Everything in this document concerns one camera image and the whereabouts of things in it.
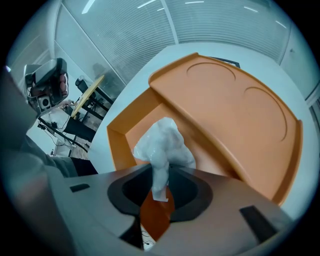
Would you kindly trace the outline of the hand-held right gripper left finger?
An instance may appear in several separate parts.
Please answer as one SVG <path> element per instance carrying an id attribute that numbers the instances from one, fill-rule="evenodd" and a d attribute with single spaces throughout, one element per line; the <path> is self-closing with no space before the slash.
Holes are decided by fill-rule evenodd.
<path id="1" fill-rule="evenodd" d="M 152 180 L 149 164 L 82 177 L 64 178 L 48 171 L 56 207 L 75 252 L 141 252 L 140 206 L 126 196 L 127 182 L 136 177 L 129 196 L 139 196 Z"/>

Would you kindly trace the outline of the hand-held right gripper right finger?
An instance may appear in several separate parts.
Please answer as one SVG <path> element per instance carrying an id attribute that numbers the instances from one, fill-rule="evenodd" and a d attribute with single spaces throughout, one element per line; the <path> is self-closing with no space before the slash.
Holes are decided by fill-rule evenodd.
<path id="1" fill-rule="evenodd" d="M 242 181 L 201 170 L 172 167 L 175 208 L 170 225 L 150 249 L 157 256 L 269 256 L 295 222 Z"/>

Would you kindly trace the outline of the person's left hand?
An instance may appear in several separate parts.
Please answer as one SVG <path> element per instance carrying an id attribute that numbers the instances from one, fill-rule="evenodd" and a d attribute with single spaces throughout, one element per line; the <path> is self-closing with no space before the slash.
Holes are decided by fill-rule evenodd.
<path id="1" fill-rule="evenodd" d="M 69 93 L 68 74 L 67 73 L 61 74 L 59 76 L 59 87 L 60 87 L 62 96 L 64 98 L 66 98 Z"/>

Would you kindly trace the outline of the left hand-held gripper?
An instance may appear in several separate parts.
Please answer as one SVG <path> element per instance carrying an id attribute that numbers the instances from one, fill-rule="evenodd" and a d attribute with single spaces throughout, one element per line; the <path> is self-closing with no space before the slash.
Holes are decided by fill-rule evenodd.
<path id="1" fill-rule="evenodd" d="M 60 75 L 67 73 L 67 62 L 54 58 L 44 64 L 24 66 L 24 93 L 28 104 L 39 118 L 59 106 L 67 97 L 62 96 Z"/>

